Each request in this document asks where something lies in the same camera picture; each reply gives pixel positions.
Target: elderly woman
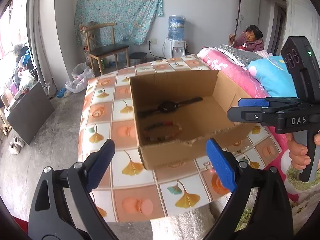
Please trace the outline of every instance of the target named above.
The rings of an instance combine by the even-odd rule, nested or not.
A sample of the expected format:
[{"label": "elderly woman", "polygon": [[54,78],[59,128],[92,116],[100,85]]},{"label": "elderly woman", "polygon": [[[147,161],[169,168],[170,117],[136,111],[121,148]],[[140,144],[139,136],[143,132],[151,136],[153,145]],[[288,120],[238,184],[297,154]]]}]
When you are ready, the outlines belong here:
[{"label": "elderly woman", "polygon": [[235,40],[233,34],[229,35],[229,45],[235,48],[239,48],[243,44],[246,44],[246,51],[257,52],[264,49],[263,34],[259,28],[255,25],[250,25],[245,31],[243,31]]}]

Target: human hand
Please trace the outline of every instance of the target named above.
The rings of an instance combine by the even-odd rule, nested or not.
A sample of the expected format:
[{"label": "human hand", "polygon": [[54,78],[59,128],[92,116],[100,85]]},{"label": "human hand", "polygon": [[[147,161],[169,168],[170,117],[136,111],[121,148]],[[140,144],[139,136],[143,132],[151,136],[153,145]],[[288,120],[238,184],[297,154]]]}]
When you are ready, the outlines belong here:
[{"label": "human hand", "polygon": [[[291,158],[292,166],[297,170],[303,170],[311,162],[310,157],[306,155],[308,148],[303,144],[296,143],[292,133],[287,133],[286,137],[288,139],[288,147],[290,150],[289,157]],[[320,133],[315,135],[314,142],[316,145],[320,145]]]},{"label": "human hand", "polygon": [[235,36],[233,34],[229,35],[229,45],[232,46],[235,42]]}]

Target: screw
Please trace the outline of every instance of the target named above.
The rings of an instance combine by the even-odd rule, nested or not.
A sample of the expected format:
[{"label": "screw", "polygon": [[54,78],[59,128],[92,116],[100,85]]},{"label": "screw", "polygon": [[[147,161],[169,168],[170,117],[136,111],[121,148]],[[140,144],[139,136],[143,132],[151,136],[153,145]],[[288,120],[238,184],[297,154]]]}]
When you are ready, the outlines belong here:
[{"label": "screw", "polygon": [[270,167],[271,172],[276,173],[278,170],[276,167],[272,166]]},{"label": "screw", "polygon": [[239,162],[239,166],[245,169],[246,167],[248,167],[248,164],[246,162]]},{"label": "screw", "polygon": [[45,167],[43,171],[44,171],[44,173],[48,173],[49,171],[51,171],[51,167],[49,167],[49,166]]},{"label": "screw", "polygon": [[73,167],[74,167],[75,169],[81,168],[81,167],[82,167],[82,162],[76,162],[75,164],[73,164]]}]

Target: hanging cloth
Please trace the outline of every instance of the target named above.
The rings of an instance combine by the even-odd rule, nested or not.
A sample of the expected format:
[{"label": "hanging cloth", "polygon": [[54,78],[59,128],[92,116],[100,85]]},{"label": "hanging cloth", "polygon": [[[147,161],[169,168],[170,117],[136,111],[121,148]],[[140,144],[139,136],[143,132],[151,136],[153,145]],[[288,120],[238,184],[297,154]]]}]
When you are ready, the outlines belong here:
[{"label": "hanging cloth", "polygon": [[[81,45],[79,25],[84,22],[115,22],[116,42],[142,44],[155,17],[163,16],[163,0],[78,0],[75,14],[77,43]],[[102,28],[97,42],[110,44],[111,28]]]}]

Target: water bottle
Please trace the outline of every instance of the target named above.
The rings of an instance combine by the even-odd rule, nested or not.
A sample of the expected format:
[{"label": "water bottle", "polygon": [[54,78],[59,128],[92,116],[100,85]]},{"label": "water bottle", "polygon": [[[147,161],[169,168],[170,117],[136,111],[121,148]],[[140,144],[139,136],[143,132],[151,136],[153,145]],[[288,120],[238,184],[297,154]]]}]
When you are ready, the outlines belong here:
[{"label": "water bottle", "polygon": [[183,41],[185,22],[186,18],[183,15],[170,16],[168,39],[173,41]]}]

